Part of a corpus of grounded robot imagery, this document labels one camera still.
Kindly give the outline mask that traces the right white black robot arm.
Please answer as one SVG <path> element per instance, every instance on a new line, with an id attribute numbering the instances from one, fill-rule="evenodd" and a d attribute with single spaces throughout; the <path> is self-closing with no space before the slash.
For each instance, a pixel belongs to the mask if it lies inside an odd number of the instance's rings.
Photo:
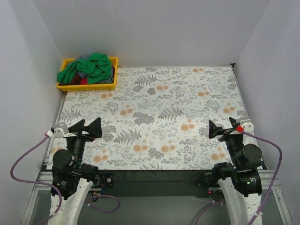
<path id="1" fill-rule="evenodd" d="M 258 212 L 262 198 L 262 184 L 258 167 L 262 165 L 262 151 L 254 144 L 243 143 L 243 132 L 253 132 L 250 119 L 229 118 L 231 128 L 218 127 L 209 121 L 209 138 L 225 142 L 230 163 L 215 164 L 213 183 L 221 187 L 232 225 L 261 225 Z"/>

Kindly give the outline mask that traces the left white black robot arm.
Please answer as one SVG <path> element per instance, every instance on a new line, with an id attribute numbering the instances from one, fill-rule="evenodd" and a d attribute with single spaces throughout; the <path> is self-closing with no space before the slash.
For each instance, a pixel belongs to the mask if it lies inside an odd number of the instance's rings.
<path id="1" fill-rule="evenodd" d="M 98 167 L 84 164 L 85 144 L 101 138 L 101 119 L 89 125 L 84 120 L 68 127 L 66 123 L 55 124 L 51 129 L 54 138 L 64 138 L 66 149 L 56 151 L 52 157 L 52 188 L 50 225 L 75 225 L 85 197 L 90 188 L 99 184 Z"/>

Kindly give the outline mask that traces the green t-shirt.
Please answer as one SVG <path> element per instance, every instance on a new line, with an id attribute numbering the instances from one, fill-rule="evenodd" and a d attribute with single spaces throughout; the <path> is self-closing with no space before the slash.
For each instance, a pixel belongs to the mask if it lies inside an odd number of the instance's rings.
<path id="1" fill-rule="evenodd" d="M 105 54 L 92 53 L 87 59 L 76 59 L 57 74 L 57 81 L 70 84 L 77 72 L 86 74 L 87 84 L 95 84 L 111 77 L 111 61 Z"/>

